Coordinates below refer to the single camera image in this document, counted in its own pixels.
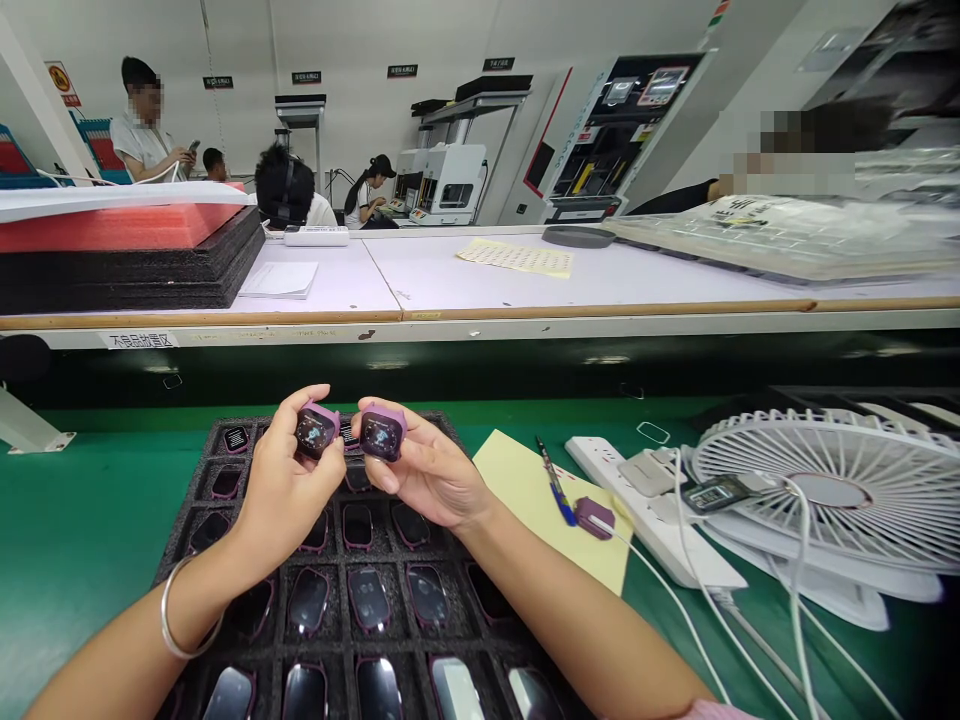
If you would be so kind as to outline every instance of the power strip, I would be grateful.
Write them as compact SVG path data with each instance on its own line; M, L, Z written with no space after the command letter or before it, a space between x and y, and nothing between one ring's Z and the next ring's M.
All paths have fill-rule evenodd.
M650 509L650 498L644 497L617 470L624 458L613 445L603 438L573 437L564 447L593 482L613 493L629 510L637 537L677 583L688 588L699 588L699 576L709 588L739 590L747 587L747 581L740 573L689 523L668 525ZM696 576L683 553L680 532L685 533L684 540L690 560L696 568Z

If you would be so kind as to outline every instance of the bracelet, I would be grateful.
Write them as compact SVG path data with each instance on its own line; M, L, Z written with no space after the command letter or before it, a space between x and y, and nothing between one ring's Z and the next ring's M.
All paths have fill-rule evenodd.
M170 633L170 624L167 622L167 602L170 598L170 587L173 585L173 579L177 576L177 573L195 557L196 555L187 555L183 560L173 566L173 570L170 571L170 577L167 578L167 584L163 588L163 596L160 598L160 631L163 633L163 642L166 643L167 649L181 660L193 660L203 655L210 649L210 646L213 645L213 641L217 639L217 635L220 634L220 627L223 625L223 614L221 614L220 619L217 620L217 624L213 628L213 634L211 634L207 641L198 647L194 653L185 652L177 645L177 641L173 639L173 635Z

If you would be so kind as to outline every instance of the stack of foam sheets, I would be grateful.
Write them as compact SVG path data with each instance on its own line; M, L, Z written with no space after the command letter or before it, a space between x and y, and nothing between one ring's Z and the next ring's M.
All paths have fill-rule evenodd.
M0 226L0 314L228 308L264 233L256 207L114 208Z

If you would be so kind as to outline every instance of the pen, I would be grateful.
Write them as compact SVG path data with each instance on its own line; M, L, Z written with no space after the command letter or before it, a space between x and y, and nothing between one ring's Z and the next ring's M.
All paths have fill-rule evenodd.
M553 469L553 462L550 460L547 448L539 435L537 435L537 447L540 449L540 455L543 457L543 467L546 469L547 475L550 476L550 489L553 490L553 499L557 501L560 514L563 515L563 519L567 521L567 525L576 527L577 516L573 514L570 503L567 501L567 496L563 494L563 488L560 487L560 480L557 478L557 473L554 472Z

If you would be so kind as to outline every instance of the woman's left hand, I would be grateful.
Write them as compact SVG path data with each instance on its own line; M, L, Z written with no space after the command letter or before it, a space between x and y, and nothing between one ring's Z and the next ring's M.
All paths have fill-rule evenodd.
M243 554L251 584L273 572L300 546L346 475L339 435L320 462L296 457L297 412L329 393L329 385L311 385L288 397L254 449L247 494L228 535Z

